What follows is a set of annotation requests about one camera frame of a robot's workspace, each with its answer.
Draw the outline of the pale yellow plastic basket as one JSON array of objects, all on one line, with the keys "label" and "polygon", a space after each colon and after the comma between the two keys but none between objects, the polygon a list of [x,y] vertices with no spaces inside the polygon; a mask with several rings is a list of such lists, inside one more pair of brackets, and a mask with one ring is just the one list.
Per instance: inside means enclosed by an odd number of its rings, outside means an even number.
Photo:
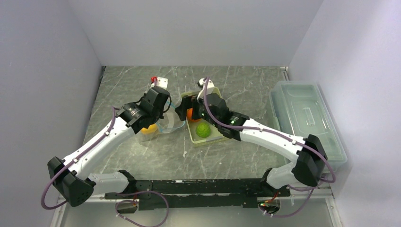
[{"label": "pale yellow plastic basket", "polygon": [[[199,124],[207,124],[210,128],[210,134],[208,137],[202,138],[199,137],[196,134],[196,128]],[[210,143],[214,143],[214,142],[220,142],[220,141],[224,141],[227,140],[226,137],[224,137],[216,127],[214,127],[213,125],[211,125],[210,123],[208,123],[206,120],[204,119],[200,119],[197,122],[191,122],[188,121],[187,118],[185,119],[185,124],[187,126],[189,135],[190,135],[190,139],[191,142],[194,144],[195,147],[197,146],[202,146],[202,145],[206,145],[206,144],[210,144]]]}]

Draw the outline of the green bumpy fruit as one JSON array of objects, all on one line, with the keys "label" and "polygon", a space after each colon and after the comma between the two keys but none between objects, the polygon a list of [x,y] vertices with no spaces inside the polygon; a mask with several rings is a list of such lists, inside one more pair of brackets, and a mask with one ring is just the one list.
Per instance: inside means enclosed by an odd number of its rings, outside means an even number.
[{"label": "green bumpy fruit", "polygon": [[207,138],[211,134],[211,129],[208,123],[200,122],[195,129],[195,133],[198,137]]}]

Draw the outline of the yellow bell pepper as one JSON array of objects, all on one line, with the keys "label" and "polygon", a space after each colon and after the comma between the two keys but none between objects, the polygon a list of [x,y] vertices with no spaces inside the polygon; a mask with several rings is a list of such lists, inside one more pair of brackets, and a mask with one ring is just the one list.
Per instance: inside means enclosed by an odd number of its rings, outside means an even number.
[{"label": "yellow bell pepper", "polygon": [[156,124],[151,124],[151,125],[149,125],[147,128],[142,128],[142,129],[140,130],[140,132],[141,132],[143,135],[149,135],[149,134],[155,133],[157,130],[158,130],[158,126],[157,126]]}]

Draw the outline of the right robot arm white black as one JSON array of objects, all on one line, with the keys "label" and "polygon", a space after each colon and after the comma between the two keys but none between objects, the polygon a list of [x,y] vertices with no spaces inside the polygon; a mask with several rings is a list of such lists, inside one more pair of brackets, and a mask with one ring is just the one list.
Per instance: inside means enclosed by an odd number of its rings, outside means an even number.
[{"label": "right robot arm white black", "polygon": [[327,164],[318,137],[310,134],[304,138],[269,128],[247,115],[230,110],[225,100],[215,93],[205,99],[197,99],[195,95],[183,96],[175,112],[184,121],[189,109],[195,120],[207,121],[224,137],[265,147],[288,160],[286,165],[265,172],[260,185],[264,195],[272,196],[279,188],[292,183],[318,186]]}]

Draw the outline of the clear zip bag blue zipper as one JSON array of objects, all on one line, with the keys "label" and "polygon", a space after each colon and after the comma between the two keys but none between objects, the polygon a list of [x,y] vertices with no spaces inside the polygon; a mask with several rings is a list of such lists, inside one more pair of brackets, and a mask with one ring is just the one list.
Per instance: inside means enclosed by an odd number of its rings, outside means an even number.
[{"label": "clear zip bag blue zipper", "polygon": [[158,130],[149,135],[143,135],[141,132],[138,133],[139,142],[149,141],[158,135],[172,133],[179,128],[183,127],[185,122],[180,121],[177,113],[174,111],[175,105],[170,101],[167,101],[165,107],[169,110],[163,114],[163,119],[159,119],[155,124],[158,126]]}]

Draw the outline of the orange tangerine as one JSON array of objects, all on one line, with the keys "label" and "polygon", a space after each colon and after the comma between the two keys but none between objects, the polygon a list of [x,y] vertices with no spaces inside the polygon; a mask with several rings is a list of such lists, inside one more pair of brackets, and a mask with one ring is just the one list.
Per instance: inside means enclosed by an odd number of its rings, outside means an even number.
[{"label": "orange tangerine", "polygon": [[193,118],[193,108],[190,108],[187,110],[186,118],[187,118],[188,122],[198,122],[201,120],[201,118],[199,118],[199,119]]}]

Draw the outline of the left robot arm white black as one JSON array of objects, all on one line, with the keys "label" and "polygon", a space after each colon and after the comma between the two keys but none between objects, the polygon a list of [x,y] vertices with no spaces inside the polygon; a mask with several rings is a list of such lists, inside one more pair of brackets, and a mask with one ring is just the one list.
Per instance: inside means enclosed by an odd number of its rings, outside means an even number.
[{"label": "left robot arm white black", "polygon": [[89,142],[64,158],[53,157],[47,163],[51,181],[42,194],[42,207],[50,209],[44,202],[50,186],[72,207],[81,205],[92,195],[110,192],[131,198],[137,191],[137,181],[129,172],[94,174],[93,169],[121,143],[162,119],[170,99],[166,87],[152,86],[139,101],[114,108],[110,122]]}]

